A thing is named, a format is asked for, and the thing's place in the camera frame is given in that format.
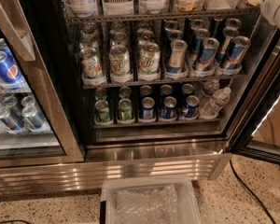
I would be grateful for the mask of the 7up can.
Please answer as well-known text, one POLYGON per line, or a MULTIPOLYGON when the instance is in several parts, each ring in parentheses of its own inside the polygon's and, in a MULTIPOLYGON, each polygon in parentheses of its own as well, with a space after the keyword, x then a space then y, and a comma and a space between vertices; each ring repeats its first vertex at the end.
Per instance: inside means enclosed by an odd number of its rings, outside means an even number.
POLYGON ((140 49, 139 69, 143 74, 151 75, 158 72, 161 52, 158 44, 147 42, 140 49))
POLYGON ((131 72, 130 53, 124 45, 115 45, 110 49, 111 72, 115 76, 125 76, 131 72))
POLYGON ((103 75, 100 55, 95 48, 82 49, 79 55, 83 72, 87 78, 95 79, 103 75))

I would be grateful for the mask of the blue pepsi can left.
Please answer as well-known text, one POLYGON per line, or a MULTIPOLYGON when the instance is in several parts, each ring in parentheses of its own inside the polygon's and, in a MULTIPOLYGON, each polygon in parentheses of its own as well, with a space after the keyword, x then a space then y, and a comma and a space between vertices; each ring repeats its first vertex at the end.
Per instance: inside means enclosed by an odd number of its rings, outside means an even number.
POLYGON ((153 119, 154 115, 155 101, 151 97, 145 97, 142 99, 141 103, 141 119, 153 119))

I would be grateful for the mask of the blue can behind glass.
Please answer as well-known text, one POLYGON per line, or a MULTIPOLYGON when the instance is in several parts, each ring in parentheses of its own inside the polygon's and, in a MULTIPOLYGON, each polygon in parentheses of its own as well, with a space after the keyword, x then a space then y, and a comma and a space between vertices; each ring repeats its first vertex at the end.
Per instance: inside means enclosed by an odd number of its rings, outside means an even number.
POLYGON ((23 124, 6 107, 0 107, 0 120, 6 124, 11 131, 19 131, 23 124))

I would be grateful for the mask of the front water bottle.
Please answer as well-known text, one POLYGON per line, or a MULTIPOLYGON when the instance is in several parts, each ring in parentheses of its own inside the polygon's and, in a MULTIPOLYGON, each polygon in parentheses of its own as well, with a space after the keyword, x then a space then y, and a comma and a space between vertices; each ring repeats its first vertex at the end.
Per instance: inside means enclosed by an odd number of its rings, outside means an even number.
POLYGON ((214 119, 219 111, 228 103, 231 98, 231 89, 225 87, 214 92, 212 97, 205 103, 201 109, 202 119, 214 119))

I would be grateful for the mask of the empty white basket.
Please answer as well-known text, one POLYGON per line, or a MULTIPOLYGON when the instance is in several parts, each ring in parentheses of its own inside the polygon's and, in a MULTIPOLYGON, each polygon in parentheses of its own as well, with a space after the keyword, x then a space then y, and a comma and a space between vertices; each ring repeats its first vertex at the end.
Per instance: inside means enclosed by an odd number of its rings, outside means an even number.
POLYGON ((132 15, 133 0, 102 0, 106 16, 132 15))

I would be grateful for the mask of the silver can behind glass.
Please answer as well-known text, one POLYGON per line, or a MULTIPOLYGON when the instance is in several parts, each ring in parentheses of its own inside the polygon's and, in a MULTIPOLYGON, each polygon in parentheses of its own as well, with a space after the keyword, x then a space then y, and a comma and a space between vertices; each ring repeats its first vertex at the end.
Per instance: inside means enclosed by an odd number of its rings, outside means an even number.
POLYGON ((26 106, 21 114, 33 130, 47 130, 49 128, 46 119, 34 105, 26 106))

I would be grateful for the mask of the right red bull can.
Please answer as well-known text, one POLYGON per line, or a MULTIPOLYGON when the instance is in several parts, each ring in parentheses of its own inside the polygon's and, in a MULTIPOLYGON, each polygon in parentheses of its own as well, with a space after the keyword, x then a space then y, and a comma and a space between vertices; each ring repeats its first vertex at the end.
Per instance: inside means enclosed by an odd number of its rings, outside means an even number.
POLYGON ((236 36, 229 45, 220 67, 225 70, 233 70, 242 61, 250 45, 251 42, 248 37, 236 36))

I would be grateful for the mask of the open right fridge door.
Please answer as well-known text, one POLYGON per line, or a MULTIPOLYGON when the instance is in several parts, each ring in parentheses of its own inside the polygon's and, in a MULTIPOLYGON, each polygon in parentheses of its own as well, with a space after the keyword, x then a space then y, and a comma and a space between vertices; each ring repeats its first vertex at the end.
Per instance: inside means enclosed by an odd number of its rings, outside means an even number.
POLYGON ((280 40, 277 53, 269 69, 269 76, 259 85, 260 96, 245 126, 234 139, 231 152, 249 158, 280 164, 280 145, 273 140, 273 126, 262 133, 260 128, 280 102, 280 40))

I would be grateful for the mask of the bubble wrap sheet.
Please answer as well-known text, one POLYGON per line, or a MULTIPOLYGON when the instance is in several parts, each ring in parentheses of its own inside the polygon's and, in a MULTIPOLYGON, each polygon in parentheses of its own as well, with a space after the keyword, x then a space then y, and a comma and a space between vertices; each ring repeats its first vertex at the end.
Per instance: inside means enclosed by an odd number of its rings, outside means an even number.
POLYGON ((152 189, 117 192, 116 224, 179 224, 180 212, 174 184, 152 189))

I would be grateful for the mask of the clear plastic bin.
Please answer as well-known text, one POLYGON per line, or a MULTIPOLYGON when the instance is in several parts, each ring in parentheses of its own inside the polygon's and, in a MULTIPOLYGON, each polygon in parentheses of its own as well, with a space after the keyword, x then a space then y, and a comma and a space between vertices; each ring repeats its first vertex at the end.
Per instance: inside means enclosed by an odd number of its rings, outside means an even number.
POLYGON ((202 224, 186 175, 106 180, 100 224, 202 224))

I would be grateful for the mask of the green can front left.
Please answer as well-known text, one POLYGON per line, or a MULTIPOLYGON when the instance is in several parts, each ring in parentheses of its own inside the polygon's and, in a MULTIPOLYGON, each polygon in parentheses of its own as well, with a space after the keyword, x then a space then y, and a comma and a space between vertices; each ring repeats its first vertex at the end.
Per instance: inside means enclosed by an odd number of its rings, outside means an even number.
POLYGON ((96 119, 98 122, 109 122, 111 120, 108 101, 99 100, 95 103, 96 119))

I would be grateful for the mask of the blue red bull can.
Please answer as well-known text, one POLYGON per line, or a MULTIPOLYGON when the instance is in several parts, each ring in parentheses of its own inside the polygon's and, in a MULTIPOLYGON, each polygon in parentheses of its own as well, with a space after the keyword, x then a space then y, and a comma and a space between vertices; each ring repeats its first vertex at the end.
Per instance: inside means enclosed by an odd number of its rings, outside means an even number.
POLYGON ((201 49, 194 64, 194 69, 196 71, 207 71, 213 63, 218 47, 219 42, 215 38, 205 38, 201 44, 201 49))

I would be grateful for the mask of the blue pepsi can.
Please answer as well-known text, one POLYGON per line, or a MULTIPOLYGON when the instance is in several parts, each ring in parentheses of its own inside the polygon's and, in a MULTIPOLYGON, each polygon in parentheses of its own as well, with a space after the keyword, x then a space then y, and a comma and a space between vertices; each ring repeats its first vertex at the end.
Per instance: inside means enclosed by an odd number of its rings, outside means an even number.
POLYGON ((161 106, 161 118, 173 119, 176 116, 176 99, 173 96, 167 96, 163 99, 161 106))
POLYGON ((155 101, 151 97, 145 97, 142 99, 141 103, 141 119, 153 119, 154 115, 155 101))
POLYGON ((199 104, 200 101, 195 95, 188 96, 181 108, 180 116, 183 118, 192 118, 199 104))

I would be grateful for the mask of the blue pepsi can right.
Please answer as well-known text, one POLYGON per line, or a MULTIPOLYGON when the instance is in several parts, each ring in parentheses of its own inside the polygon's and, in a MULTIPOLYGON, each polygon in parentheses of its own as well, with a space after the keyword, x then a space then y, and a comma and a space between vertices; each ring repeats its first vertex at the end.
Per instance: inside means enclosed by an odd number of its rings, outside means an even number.
POLYGON ((180 116, 183 118, 192 118, 199 104, 200 101, 195 95, 188 96, 181 108, 180 116))

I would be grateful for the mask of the front middle 7up can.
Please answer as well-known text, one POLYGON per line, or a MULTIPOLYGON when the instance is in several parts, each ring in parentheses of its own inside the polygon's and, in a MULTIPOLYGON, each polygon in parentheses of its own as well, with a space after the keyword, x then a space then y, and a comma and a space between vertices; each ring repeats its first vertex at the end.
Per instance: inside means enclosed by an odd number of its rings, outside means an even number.
POLYGON ((115 76, 125 76, 131 72, 130 53, 124 45, 115 45, 110 49, 111 72, 115 76))

